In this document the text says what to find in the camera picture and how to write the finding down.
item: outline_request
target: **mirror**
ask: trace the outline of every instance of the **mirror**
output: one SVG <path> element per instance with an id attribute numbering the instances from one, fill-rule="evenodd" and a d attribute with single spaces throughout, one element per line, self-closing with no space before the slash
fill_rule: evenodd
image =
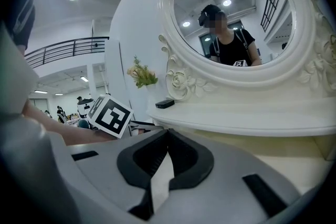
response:
<path id="1" fill-rule="evenodd" d="M 174 0 L 174 15 L 192 49 L 230 66 L 272 61 L 292 35 L 287 0 Z"/>

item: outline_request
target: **black cap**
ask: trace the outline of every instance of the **black cap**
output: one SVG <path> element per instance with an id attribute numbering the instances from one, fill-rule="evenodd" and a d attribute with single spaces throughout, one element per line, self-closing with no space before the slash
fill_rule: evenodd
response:
<path id="1" fill-rule="evenodd" d="M 198 18 L 199 26 L 203 26 L 206 19 L 215 20 L 216 14 L 218 14 L 218 13 L 222 13 L 222 14 L 225 15 L 225 13 L 222 12 L 222 10 L 219 7 L 217 7 L 216 5 L 212 5 L 212 4 L 207 5 L 202 10 L 200 17 Z"/>

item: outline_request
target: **person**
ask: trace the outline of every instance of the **person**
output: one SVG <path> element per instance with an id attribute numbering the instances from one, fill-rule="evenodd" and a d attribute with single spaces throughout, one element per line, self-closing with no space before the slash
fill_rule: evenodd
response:
<path id="1" fill-rule="evenodd" d="M 60 106 L 59 109 L 61 110 L 62 115 L 63 115 L 64 117 L 66 117 L 66 113 L 65 113 L 65 111 L 63 110 L 63 108 Z"/>
<path id="2" fill-rule="evenodd" d="M 86 120 L 79 120 L 78 121 L 78 127 L 90 129 L 89 123 Z"/>
<path id="3" fill-rule="evenodd" d="M 11 0 L 8 3 L 11 3 L 11 8 L 4 15 L 5 26 L 17 49 L 24 55 L 35 21 L 34 0 Z M 23 107 L 22 114 L 41 123 L 47 131 L 59 133 L 66 145 L 96 143 L 116 139 L 101 130 L 80 129 L 54 121 L 43 111 L 30 104 L 28 100 Z"/>
<path id="4" fill-rule="evenodd" d="M 198 23 L 217 36 L 209 48 L 213 61 L 230 66 L 241 60 L 246 60 L 248 66 L 261 64 L 255 39 L 245 29 L 229 29 L 227 17 L 219 7 L 207 5 L 202 10 Z"/>
<path id="5" fill-rule="evenodd" d="M 52 118 L 48 110 L 46 110 L 44 113 L 46 113 L 50 118 Z"/>
<path id="6" fill-rule="evenodd" d="M 61 123 L 64 123 L 62 117 L 60 116 L 60 115 L 64 116 L 64 115 L 63 115 L 63 111 L 60 109 L 59 106 L 57 106 L 57 112 L 56 112 L 56 113 L 57 113 L 57 115 L 58 115 L 58 120 L 59 120 Z"/>

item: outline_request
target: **person in background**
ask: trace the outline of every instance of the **person in background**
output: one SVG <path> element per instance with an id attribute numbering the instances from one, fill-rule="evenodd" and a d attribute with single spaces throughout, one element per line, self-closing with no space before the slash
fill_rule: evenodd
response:
<path id="1" fill-rule="evenodd" d="M 62 115 L 62 116 L 63 116 L 62 110 L 60 109 L 59 106 L 57 106 L 57 115 Z M 63 119 L 62 119 L 61 116 L 58 116 L 58 119 L 59 119 L 59 121 L 60 121 L 61 123 L 64 124 L 64 121 L 63 121 Z"/>
<path id="2" fill-rule="evenodd" d="M 50 118 L 52 118 L 48 110 L 46 110 L 44 113 L 46 113 Z"/>
<path id="3" fill-rule="evenodd" d="M 210 45 L 211 59 L 224 65 L 233 66 L 235 62 L 246 60 L 248 66 L 261 64 L 255 39 L 245 29 L 227 28 L 227 17 L 215 5 L 207 5 L 198 19 L 200 26 L 209 28 L 217 36 Z"/>
<path id="4" fill-rule="evenodd" d="M 63 108 L 60 106 L 59 109 L 61 110 L 63 117 L 66 118 L 67 116 L 66 116 L 65 111 L 63 110 Z"/>

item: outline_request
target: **black rubber pad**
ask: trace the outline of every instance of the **black rubber pad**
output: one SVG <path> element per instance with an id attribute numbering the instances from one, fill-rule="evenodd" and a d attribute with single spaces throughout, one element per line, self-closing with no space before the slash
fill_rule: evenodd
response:
<path id="1" fill-rule="evenodd" d="M 279 196 L 257 174 L 244 176 L 243 181 L 269 217 L 275 216 L 287 207 Z"/>
<path id="2" fill-rule="evenodd" d="M 80 159 L 86 159 L 86 158 L 91 158 L 94 156 L 97 156 L 98 153 L 95 151 L 87 151 L 87 152 L 83 152 L 83 153 L 77 153 L 77 154 L 73 154 L 72 158 L 74 161 L 79 161 Z"/>
<path id="3" fill-rule="evenodd" d="M 214 156 L 205 147 L 173 129 L 158 133 L 122 150 L 117 157 L 117 167 L 126 182 L 145 189 L 141 203 L 129 212 L 148 220 L 153 214 L 151 178 L 159 169 L 167 152 L 174 168 L 174 178 L 169 190 L 194 188 L 214 167 Z"/>

